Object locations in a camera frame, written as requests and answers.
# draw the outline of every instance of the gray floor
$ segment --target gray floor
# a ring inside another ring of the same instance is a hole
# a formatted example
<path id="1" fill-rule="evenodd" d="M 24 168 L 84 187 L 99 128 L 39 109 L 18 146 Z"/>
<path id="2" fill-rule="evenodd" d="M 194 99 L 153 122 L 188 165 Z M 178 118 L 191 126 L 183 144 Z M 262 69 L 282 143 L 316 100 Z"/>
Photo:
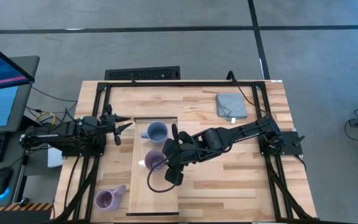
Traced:
<path id="1" fill-rule="evenodd" d="M 260 26 L 358 25 L 358 1 L 254 2 Z M 251 24 L 247 1 L 240 0 L 0 0 L 0 29 Z M 262 31 L 261 36 L 270 77 L 284 81 L 295 126 L 306 136 L 303 149 L 318 216 L 358 223 L 358 142 L 343 132 L 358 109 L 358 30 Z M 228 70 L 241 79 L 262 78 L 252 31 L 0 34 L 0 50 L 8 56 L 39 55 L 35 86 L 62 98 L 77 98 L 83 80 L 103 79 L 105 69 L 115 68 L 179 65 L 182 79 L 220 79 Z M 69 106 L 37 92 L 28 105 Z M 358 129 L 349 128 L 349 134 L 358 138 Z"/>

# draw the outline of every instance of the purple mug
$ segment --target purple mug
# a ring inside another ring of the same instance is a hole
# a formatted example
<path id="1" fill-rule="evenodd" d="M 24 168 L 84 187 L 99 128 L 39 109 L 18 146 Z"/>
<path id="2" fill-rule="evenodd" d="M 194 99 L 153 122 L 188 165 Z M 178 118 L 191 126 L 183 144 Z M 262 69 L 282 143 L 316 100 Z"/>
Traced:
<path id="1" fill-rule="evenodd" d="M 121 204 L 121 196 L 125 192 L 125 185 L 112 190 L 100 190 L 95 197 L 95 204 L 100 210 L 115 210 Z"/>
<path id="2" fill-rule="evenodd" d="M 160 171 L 165 167 L 165 155 L 159 150 L 151 150 L 143 161 L 139 161 L 139 165 L 146 166 L 148 170 L 154 167 L 154 172 Z"/>

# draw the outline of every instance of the wooden tabletop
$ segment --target wooden tabletop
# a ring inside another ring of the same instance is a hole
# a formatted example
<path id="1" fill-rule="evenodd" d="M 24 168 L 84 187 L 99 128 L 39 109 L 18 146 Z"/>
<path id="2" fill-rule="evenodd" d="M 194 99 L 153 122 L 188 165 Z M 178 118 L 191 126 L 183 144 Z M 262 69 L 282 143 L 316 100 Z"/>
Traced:
<path id="1" fill-rule="evenodd" d="M 97 81 L 82 84 L 76 118 L 92 114 Z M 273 118 L 282 131 L 294 128 L 282 82 L 266 81 L 268 100 Z M 241 87 L 253 102 L 250 87 Z M 237 87 L 219 86 L 161 86 L 161 87 L 114 87 L 109 102 L 113 113 L 127 117 L 178 117 L 179 131 L 190 135 L 211 127 L 232 128 L 251 123 L 257 119 L 255 108 L 245 101 L 248 118 L 229 124 L 216 115 L 217 93 L 238 93 Z M 131 190 L 132 150 L 134 125 L 121 135 L 122 144 L 114 144 L 114 136 L 108 134 L 104 156 L 101 158 L 96 183 L 96 191 L 115 189 L 120 185 L 127 187 L 121 206 L 115 211 L 102 211 L 93 206 L 92 222 L 251 222 L 274 221 L 272 199 L 265 168 L 256 138 L 233 145 L 230 153 L 210 161 L 190 164 L 184 170 L 185 178 L 177 187 L 179 216 L 175 217 L 127 217 L 129 192 Z M 56 214 L 61 214 L 63 201 L 76 158 L 64 161 L 57 194 Z M 283 168 L 289 191 L 307 213 L 316 216 L 310 188 L 303 165 L 293 156 L 282 156 Z M 77 164 L 70 185 L 68 201 L 74 196 L 80 179 L 82 158 Z M 280 191 L 277 189 L 282 216 L 285 207 Z M 81 204 L 80 218 L 85 215 L 86 192 Z"/>

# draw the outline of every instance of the folded gray towel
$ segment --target folded gray towel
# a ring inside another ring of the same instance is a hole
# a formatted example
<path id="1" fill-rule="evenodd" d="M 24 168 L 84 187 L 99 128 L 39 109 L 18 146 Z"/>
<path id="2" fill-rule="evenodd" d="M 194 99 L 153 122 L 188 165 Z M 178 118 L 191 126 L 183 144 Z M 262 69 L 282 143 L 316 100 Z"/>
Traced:
<path id="1" fill-rule="evenodd" d="M 244 97 L 240 93 L 218 93 L 216 95 L 218 116 L 230 121 L 231 118 L 247 117 Z"/>

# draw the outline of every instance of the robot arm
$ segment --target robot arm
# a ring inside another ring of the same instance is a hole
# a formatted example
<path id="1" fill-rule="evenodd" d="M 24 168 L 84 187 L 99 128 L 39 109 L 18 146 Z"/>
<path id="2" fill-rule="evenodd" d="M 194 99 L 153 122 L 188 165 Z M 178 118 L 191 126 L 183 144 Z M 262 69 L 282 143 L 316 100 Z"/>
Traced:
<path id="1" fill-rule="evenodd" d="M 181 185 L 184 166 L 204 162 L 229 152 L 236 142 L 263 135 L 272 150 L 279 150 L 280 146 L 286 144 L 280 137 L 281 131 L 276 122 L 269 116 L 231 129 L 209 128 L 193 136 L 184 131 L 178 133 L 176 125 L 173 124 L 172 133 L 174 139 L 167 139 L 162 152 L 168 158 L 169 168 L 165 179 L 175 185 Z"/>
<path id="2" fill-rule="evenodd" d="M 62 156 L 102 156 L 106 145 L 106 134 L 114 133 L 117 146 L 121 144 L 119 135 L 132 123 L 116 127 L 117 122 L 130 118 L 111 114 L 111 105 L 107 113 L 98 120 L 94 116 L 85 116 L 73 121 L 62 123 L 56 127 L 29 127 L 19 144 L 31 148 L 47 143 L 62 151 Z"/>

